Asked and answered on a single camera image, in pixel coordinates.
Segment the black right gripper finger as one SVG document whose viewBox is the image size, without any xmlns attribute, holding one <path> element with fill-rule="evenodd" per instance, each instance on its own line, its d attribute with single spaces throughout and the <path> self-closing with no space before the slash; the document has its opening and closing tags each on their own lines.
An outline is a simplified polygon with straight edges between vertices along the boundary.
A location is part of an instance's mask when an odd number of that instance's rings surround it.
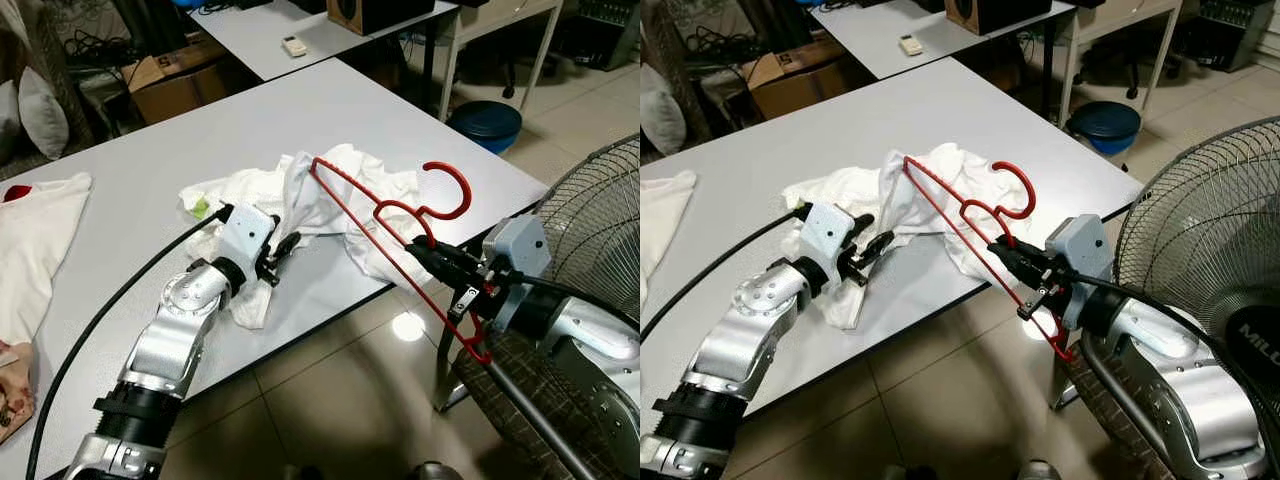
<svg viewBox="0 0 1280 480">
<path fill-rule="evenodd" d="M 1002 260 L 1001 264 L 1024 285 L 1039 289 L 1044 282 L 1044 260 Z"/>
<path fill-rule="evenodd" d="M 449 288 L 466 289 L 474 276 L 474 266 L 451 259 L 421 259 L 420 264 L 428 274 Z"/>
<path fill-rule="evenodd" d="M 1044 270 L 1044 251 L 1019 238 L 997 238 L 988 244 L 988 251 L 995 253 L 1009 271 Z"/>
<path fill-rule="evenodd" d="M 404 246 L 428 271 L 466 270 L 468 253 L 439 239 L 413 238 Z"/>
</svg>

